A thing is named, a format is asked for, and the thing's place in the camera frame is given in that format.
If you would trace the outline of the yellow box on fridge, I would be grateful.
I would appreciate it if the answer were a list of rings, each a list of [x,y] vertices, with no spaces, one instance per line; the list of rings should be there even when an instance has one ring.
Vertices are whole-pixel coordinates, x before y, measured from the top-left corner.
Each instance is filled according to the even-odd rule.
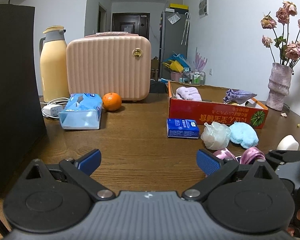
[[[169,8],[174,9],[174,12],[178,12],[183,15],[185,15],[187,12],[189,12],[188,5],[170,3]]]

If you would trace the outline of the grey refrigerator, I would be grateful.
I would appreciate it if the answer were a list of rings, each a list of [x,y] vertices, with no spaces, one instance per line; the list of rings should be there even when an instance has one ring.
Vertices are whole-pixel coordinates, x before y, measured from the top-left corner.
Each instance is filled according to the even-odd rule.
[[[159,77],[170,79],[170,71],[162,63],[174,54],[187,57],[187,45],[181,44],[187,16],[175,12],[161,13],[160,47],[159,47]]]

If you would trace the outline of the dried pink roses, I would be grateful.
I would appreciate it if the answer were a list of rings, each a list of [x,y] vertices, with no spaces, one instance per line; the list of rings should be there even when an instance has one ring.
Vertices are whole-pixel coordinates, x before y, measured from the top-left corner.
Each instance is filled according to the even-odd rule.
[[[265,14],[260,21],[262,29],[272,30],[274,38],[262,36],[262,44],[270,50],[272,59],[275,59],[273,47],[279,50],[279,64],[294,69],[300,61],[300,19],[298,20],[298,33],[296,38],[290,37],[290,19],[297,16],[297,6],[293,2],[284,1],[275,12]]]

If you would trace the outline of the lilac fluffy towel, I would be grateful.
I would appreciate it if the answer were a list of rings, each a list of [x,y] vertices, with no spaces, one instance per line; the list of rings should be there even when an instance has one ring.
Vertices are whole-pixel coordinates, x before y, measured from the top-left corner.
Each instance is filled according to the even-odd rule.
[[[179,87],[176,89],[176,99],[189,101],[202,101],[202,98],[195,87]]]

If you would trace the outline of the yellow white plush toy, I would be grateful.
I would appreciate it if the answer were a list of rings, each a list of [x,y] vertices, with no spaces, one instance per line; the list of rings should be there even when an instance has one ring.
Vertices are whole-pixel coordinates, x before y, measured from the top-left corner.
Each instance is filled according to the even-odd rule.
[[[236,102],[228,102],[226,103],[227,105],[234,105],[234,106],[239,106],[241,105],[240,103],[236,103]]]

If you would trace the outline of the black bag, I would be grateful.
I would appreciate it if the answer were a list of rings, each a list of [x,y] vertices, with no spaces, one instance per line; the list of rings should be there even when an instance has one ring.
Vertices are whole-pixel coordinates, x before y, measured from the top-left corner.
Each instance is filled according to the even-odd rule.
[[[0,197],[45,134],[33,55],[35,8],[0,4]]]

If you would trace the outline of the purple drawstring pouch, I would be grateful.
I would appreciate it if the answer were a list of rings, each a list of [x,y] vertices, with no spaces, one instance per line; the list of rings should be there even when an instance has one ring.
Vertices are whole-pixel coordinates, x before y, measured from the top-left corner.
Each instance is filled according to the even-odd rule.
[[[223,98],[224,103],[237,103],[239,105],[245,103],[251,98],[254,98],[257,94],[248,92],[240,89],[229,89],[225,93],[225,97]]]

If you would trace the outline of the white round sponge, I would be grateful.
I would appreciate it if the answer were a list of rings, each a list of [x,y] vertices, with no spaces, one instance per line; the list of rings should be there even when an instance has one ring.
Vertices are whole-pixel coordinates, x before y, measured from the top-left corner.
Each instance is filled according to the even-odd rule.
[[[296,139],[290,134],[285,136],[278,144],[277,150],[283,151],[298,151],[299,143]]]

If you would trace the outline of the red cardboard box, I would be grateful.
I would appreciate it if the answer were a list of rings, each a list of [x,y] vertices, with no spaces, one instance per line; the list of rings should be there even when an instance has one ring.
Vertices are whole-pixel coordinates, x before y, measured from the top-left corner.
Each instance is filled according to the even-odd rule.
[[[251,98],[243,105],[224,104],[223,98],[228,90],[223,87],[198,85],[196,88],[202,101],[191,101],[177,98],[177,89],[192,87],[174,81],[168,83],[168,117],[176,119],[192,119],[199,125],[213,121],[232,125],[244,122],[253,128],[262,128],[268,115],[268,108]]]

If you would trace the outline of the dark entrance door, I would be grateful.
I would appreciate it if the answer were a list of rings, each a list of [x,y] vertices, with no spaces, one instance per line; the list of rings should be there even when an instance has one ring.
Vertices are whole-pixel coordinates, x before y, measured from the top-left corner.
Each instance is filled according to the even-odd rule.
[[[112,31],[125,31],[149,39],[150,13],[113,13]]]

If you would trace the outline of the light blue plush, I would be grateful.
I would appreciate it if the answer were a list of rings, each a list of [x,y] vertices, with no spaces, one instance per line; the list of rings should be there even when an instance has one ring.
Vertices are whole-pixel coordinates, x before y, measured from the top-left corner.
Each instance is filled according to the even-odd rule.
[[[259,139],[255,130],[244,122],[235,122],[230,127],[230,141],[248,149],[258,145]]]

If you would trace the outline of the small blue box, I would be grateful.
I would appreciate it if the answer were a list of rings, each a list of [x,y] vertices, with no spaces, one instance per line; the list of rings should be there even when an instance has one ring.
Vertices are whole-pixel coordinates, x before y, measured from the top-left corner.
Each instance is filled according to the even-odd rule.
[[[195,120],[168,118],[166,125],[168,138],[199,138],[199,127]]]

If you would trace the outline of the iridescent plastic bag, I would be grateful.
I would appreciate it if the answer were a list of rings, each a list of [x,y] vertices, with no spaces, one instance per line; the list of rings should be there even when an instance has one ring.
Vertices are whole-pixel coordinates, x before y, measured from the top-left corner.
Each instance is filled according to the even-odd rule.
[[[214,121],[211,124],[206,122],[204,126],[200,138],[208,150],[216,151],[227,148],[231,135],[231,130],[228,126]]]

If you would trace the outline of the blue tissue pack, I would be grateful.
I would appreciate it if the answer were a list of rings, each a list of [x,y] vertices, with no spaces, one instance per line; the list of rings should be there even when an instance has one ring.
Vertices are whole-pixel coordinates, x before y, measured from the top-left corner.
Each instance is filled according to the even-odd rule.
[[[97,130],[100,128],[102,99],[98,94],[71,94],[64,109],[59,113],[62,129]]]

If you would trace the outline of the pink textured vase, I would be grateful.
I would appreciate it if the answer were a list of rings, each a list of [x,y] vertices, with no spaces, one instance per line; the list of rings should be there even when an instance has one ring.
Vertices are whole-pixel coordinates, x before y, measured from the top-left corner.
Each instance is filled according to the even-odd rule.
[[[292,68],[273,63],[269,77],[269,94],[266,106],[276,111],[281,111],[284,106],[285,97],[289,94],[292,79]]]

